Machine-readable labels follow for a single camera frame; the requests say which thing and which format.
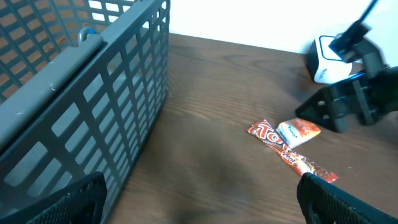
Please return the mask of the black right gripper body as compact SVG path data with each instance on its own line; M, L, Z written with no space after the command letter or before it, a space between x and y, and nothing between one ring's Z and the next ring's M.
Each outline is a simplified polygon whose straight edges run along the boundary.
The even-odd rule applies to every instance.
M387 66L379 47L367 38L353 45L353 50L364 65L364 76L353 82L358 118L370 126L397 110L397 67Z

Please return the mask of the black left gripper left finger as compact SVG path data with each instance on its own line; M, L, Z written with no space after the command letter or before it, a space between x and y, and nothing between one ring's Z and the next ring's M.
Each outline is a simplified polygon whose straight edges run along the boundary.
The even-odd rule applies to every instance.
M100 224L107 187L102 172L94 172L18 212L2 224Z

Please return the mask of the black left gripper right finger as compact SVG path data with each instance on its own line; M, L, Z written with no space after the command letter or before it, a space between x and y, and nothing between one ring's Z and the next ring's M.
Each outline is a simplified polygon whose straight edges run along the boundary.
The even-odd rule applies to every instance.
M309 224L397 224L397 219L307 172L297 186L297 200Z

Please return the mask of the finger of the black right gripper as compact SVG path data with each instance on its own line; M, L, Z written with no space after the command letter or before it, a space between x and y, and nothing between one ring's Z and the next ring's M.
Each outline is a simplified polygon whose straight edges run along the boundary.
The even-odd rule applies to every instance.
M353 82L324 86L302 103L295 115L336 133L347 131L345 116L361 111Z

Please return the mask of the orange chocolate bar wrapper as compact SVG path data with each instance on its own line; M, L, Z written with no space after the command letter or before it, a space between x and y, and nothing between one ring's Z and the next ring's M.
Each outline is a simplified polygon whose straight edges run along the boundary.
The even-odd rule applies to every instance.
M279 157L300 177L304 173L311 173L328 183L333 183L338 179L338 176L333 172L326 170L319 166L309 158L291 150L290 147L282 140L280 135L266 120L260 120L251 125L246 130L247 133L253 135L258 140L263 142L266 146L273 149Z

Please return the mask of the small orange snack packet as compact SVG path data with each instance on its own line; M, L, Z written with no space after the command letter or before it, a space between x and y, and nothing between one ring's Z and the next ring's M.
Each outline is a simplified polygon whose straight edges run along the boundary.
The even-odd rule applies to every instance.
M313 123L300 118L281 122L277 133L291 149L318 136L321 130Z

